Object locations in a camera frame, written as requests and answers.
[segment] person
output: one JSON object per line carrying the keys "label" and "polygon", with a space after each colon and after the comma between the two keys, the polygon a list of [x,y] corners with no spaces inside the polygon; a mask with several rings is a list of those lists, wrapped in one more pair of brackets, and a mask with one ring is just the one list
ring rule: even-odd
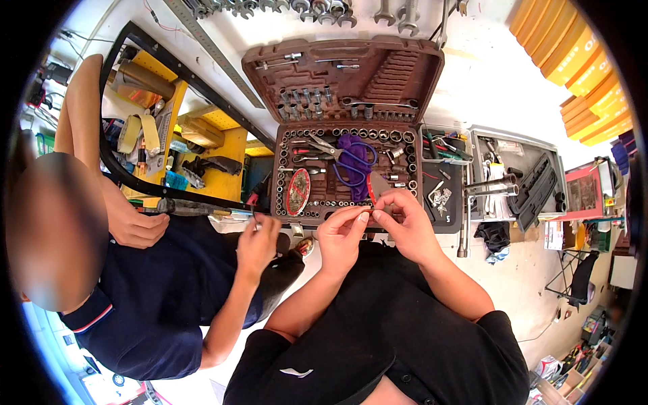
{"label": "person", "polygon": [[[382,209],[391,205],[396,221]],[[318,228],[321,269],[247,339],[225,405],[523,404],[529,377],[507,315],[441,250],[408,191]]]}
{"label": "person", "polygon": [[[79,345],[108,369],[136,380],[180,378],[221,364],[241,329],[270,314],[303,271],[312,242],[288,251],[281,223],[262,214],[243,233],[221,235],[206,217],[138,213],[99,170],[102,62],[101,55],[87,57],[69,83],[55,153],[34,162],[47,178],[22,187],[23,209],[7,228],[10,264],[23,281],[23,300],[31,295],[58,311]],[[91,178],[73,187],[76,194],[57,188],[70,184],[65,173],[80,172],[65,156],[85,164]],[[94,186],[96,192],[84,192]],[[97,194],[102,201],[93,201]],[[94,208],[103,203],[110,234],[97,237],[102,221]],[[89,240],[99,240],[99,248]],[[275,259],[277,244],[283,256]],[[88,281],[101,251],[105,260]],[[210,326],[204,339],[200,325]]]}

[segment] socket wrench set case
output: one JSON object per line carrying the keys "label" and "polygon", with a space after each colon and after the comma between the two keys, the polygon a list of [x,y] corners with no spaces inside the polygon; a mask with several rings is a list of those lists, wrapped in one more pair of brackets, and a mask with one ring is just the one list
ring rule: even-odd
{"label": "socket wrench set case", "polygon": [[[311,133],[335,147],[344,133],[358,135],[354,141],[378,152],[371,170],[385,176],[392,187],[404,183],[422,203],[421,138],[416,127],[444,65],[444,55],[433,42],[394,36],[290,40],[250,49],[242,65],[279,122],[270,210],[282,223],[315,227],[341,206],[372,205],[369,198],[351,200],[351,189],[336,176],[335,160],[293,161],[298,156],[294,152],[313,149],[303,142],[314,142]],[[399,147],[401,155],[387,153]],[[373,154],[367,152],[372,162]],[[291,216],[286,193],[294,172],[284,169],[299,167],[311,169],[310,194],[304,209]],[[345,169],[338,168],[348,179]]]}

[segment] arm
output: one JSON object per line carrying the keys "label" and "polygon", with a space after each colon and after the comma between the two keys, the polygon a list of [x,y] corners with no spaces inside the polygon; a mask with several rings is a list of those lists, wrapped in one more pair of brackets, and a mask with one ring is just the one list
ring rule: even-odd
{"label": "arm", "polygon": [[[257,220],[260,231],[255,231]],[[238,239],[237,273],[223,307],[209,325],[203,340],[200,369],[215,367],[224,362],[237,342],[249,304],[259,287],[261,274],[277,254],[277,237],[281,223],[269,216],[252,218]]]}
{"label": "arm", "polygon": [[324,313],[358,259],[358,243],[369,219],[369,213],[362,213],[366,209],[337,210],[319,226],[321,269],[274,310],[265,329],[294,343]]}
{"label": "arm", "polygon": [[88,56],[72,77],[61,105],[54,151],[81,160],[97,178],[108,212],[108,230],[117,243],[145,249],[164,235],[169,217],[138,213],[118,186],[99,170],[99,74],[103,61],[102,55]]}
{"label": "arm", "polygon": [[[391,204],[404,217],[402,224],[381,211]],[[391,234],[401,254],[419,265],[430,289],[446,307],[473,322],[495,309],[488,293],[443,253],[427,214],[410,192],[383,193],[373,217]]]}

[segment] hand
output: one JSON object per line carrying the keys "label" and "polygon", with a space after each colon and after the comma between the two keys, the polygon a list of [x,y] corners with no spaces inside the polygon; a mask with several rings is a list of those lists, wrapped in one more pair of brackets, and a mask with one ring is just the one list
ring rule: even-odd
{"label": "hand", "polygon": [[[397,218],[403,218],[401,224],[381,211],[391,204],[393,213],[401,215]],[[426,266],[439,253],[443,254],[428,215],[409,191],[392,189],[383,192],[376,202],[373,218],[389,232],[400,254],[414,263]]]}
{"label": "hand", "polygon": [[[257,223],[261,230],[256,231]],[[256,214],[238,238],[237,276],[259,285],[261,274],[277,255],[277,238],[281,222],[263,214]]]}
{"label": "hand", "polygon": [[358,260],[358,244],[367,227],[368,207],[338,209],[318,226],[322,270],[344,278]]}
{"label": "hand", "polygon": [[100,181],[108,212],[108,231],[115,241],[137,249],[153,246],[167,230],[168,215],[140,214],[109,178],[101,176]]}

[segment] black metal frame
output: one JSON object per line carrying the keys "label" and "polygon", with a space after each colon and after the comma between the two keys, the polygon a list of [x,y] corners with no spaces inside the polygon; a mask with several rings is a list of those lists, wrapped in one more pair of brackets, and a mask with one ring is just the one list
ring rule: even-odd
{"label": "black metal frame", "polygon": [[[221,97],[214,89],[209,87],[202,79],[194,74],[185,64],[179,61],[175,56],[168,52],[162,45],[160,45],[153,37],[148,35],[142,28],[138,27],[133,21],[129,21],[124,28],[119,32],[113,47],[110,49],[101,69],[99,76],[99,92],[103,97],[104,86],[108,81],[108,75],[112,67],[119,57],[122,45],[126,39],[132,41],[136,46],[142,48],[144,51],[151,54],[155,59],[161,62],[164,66],[168,67],[180,79],[186,81],[191,87],[201,93],[209,102],[225,111],[234,121],[239,123],[243,128],[247,129],[249,133],[254,135],[258,140],[263,142],[270,150],[275,150],[275,141],[261,132],[257,127],[247,120],[241,112],[232,106],[226,99]],[[147,195],[156,197],[177,198],[181,200],[190,200],[200,203],[208,203],[219,205],[220,207],[227,207],[230,209],[238,209],[241,211],[251,211],[252,208],[248,204],[224,200],[222,198],[215,198],[197,194],[190,191],[182,191],[165,187],[158,184],[149,183],[145,180],[138,179],[122,167],[121,164],[115,159],[112,153],[110,144],[106,139],[103,127],[99,123],[99,156],[104,162],[104,165],[114,175],[114,178],[120,181],[125,186]],[[260,207],[255,211],[269,213],[269,211],[261,209]]]}
{"label": "black metal frame", "polygon": [[[569,262],[567,262],[567,265],[564,265],[562,263],[562,261],[564,259],[564,255],[561,256],[561,253],[567,254],[567,255],[572,257],[569,260]],[[570,295],[571,292],[572,292],[572,284],[570,283],[569,286],[568,286],[567,285],[567,278],[565,278],[565,270],[567,270],[567,267],[569,267],[569,270],[572,273],[572,280],[573,280],[572,263],[573,263],[574,260],[578,260],[578,264],[580,264],[584,260],[584,259],[581,259],[581,253],[589,253],[589,252],[582,251],[582,250],[572,250],[572,249],[565,249],[565,250],[559,251],[558,252],[558,257],[561,260],[561,271],[560,271],[560,273],[558,273],[556,275],[556,277],[552,278],[551,281],[548,282],[544,286],[544,289],[547,290],[547,291],[555,292],[556,294],[558,294],[559,297],[567,298],[567,299],[573,299],[574,301],[578,302],[579,304],[587,304],[587,298],[586,299],[579,299],[579,298],[576,298],[576,297]],[[562,280],[563,280],[563,282],[565,284],[565,289],[562,292],[560,292],[560,291],[552,290],[551,288],[549,288],[549,285],[551,285],[551,283],[553,283],[553,281],[556,280],[558,278],[558,276],[561,275],[561,274],[562,274]]]}

